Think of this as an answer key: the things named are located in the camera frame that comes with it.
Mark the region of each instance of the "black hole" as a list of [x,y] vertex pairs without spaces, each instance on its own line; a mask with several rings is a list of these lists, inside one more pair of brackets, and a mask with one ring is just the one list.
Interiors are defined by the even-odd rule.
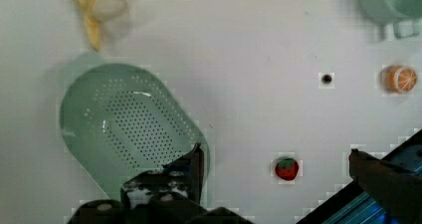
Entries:
[[330,84],[332,82],[332,76],[331,75],[323,75],[320,79],[324,84]]

